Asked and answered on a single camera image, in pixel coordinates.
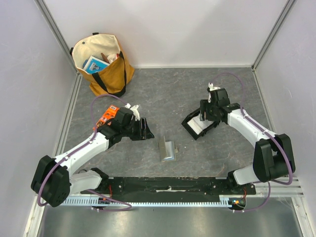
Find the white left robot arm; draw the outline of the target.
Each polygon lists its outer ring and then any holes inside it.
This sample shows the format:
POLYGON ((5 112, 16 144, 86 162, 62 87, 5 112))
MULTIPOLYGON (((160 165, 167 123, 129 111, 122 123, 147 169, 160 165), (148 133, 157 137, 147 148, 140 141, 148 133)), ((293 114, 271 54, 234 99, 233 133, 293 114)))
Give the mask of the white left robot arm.
POLYGON ((99 168, 83 173, 77 170, 96 155, 119 143, 123 137, 132 141, 152 139, 145 117, 140 117, 138 105, 125 106, 115 116, 98 127, 86 140, 69 151, 51 158, 45 155, 39 160, 31 189, 38 199, 44 199, 52 207, 61 205, 69 195, 94 190, 105 193, 110 185, 109 176, 99 168))

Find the grey card holder wallet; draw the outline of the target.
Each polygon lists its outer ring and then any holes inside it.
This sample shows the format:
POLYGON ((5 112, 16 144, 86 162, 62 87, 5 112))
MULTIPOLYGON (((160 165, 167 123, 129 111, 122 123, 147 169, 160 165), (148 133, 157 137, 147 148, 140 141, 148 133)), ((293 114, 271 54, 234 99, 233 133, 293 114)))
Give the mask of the grey card holder wallet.
POLYGON ((160 137, 158 141, 160 161, 176 161, 177 149, 174 141, 166 141, 165 136, 160 137))

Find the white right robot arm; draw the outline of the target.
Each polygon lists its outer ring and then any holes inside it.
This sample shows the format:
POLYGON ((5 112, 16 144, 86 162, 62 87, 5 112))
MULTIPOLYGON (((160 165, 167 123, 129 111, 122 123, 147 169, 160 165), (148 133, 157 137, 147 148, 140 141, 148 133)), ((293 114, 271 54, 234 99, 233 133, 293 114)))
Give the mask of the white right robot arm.
POLYGON ((254 120, 238 103, 231 103, 224 88, 212 87, 207 100, 200 101, 200 120, 224 122, 237 130, 254 148, 251 165, 232 171, 227 191, 238 194, 244 184, 269 181, 290 185, 295 171, 289 136, 276 134, 254 120))

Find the black card tray box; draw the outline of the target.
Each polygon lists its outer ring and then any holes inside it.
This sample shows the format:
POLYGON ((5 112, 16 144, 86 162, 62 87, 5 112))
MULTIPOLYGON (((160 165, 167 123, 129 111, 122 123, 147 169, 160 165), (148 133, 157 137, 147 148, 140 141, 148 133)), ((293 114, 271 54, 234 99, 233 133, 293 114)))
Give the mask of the black card tray box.
POLYGON ((181 125, 188 131, 188 133, 193 137, 194 140, 197 140, 199 137, 204 136, 208 131, 216 128, 219 124, 219 122, 215 121, 201 121, 199 117, 200 109, 196 109, 189 115, 187 115, 181 123, 181 125))

